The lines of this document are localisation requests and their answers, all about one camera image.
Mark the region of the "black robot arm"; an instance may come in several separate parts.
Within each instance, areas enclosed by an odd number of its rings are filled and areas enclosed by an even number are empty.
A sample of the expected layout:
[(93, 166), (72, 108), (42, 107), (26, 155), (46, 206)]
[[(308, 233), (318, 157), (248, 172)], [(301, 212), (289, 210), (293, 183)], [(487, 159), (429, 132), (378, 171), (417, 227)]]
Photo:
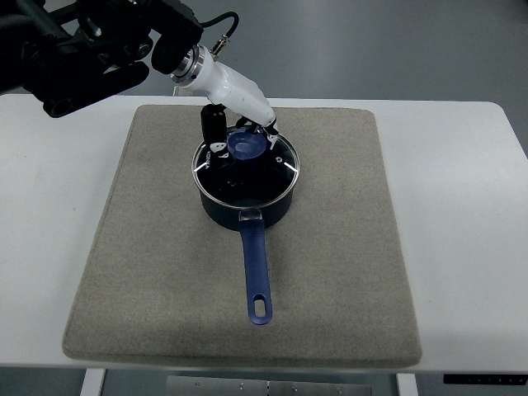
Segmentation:
[(59, 118), (172, 73), (202, 25), (179, 1), (1, 3), (1, 92), (22, 87)]

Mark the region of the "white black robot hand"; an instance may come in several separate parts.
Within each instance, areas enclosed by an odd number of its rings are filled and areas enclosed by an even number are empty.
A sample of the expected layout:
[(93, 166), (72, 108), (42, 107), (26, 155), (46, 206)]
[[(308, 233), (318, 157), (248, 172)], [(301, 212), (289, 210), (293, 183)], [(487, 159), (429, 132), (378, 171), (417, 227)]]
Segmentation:
[(203, 141), (222, 157), (249, 161), (274, 148), (276, 114), (256, 83), (194, 46), (172, 72), (180, 88), (210, 101), (201, 113)]

